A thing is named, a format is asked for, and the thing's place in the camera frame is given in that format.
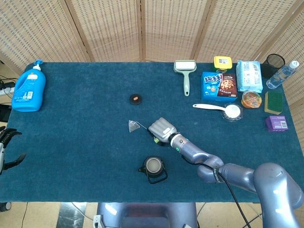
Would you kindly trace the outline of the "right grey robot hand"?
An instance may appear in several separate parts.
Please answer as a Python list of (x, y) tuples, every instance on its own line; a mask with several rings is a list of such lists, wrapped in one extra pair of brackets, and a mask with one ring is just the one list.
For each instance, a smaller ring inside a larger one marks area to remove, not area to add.
[(154, 137), (163, 143), (169, 143), (169, 137), (177, 133), (176, 127), (163, 117), (159, 118), (149, 126), (148, 130), (154, 135)]

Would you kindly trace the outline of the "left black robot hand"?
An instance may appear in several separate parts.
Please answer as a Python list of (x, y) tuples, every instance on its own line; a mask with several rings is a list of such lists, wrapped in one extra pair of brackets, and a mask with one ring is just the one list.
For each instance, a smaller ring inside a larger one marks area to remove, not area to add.
[(13, 136), (22, 135), (22, 133), (18, 132), (14, 128), (5, 128), (5, 126), (2, 126), (0, 130), (0, 174), (2, 174), (3, 171), (13, 168), (22, 163), (26, 157), (26, 153), (21, 154), (16, 160), (6, 163), (4, 158), (7, 145)]

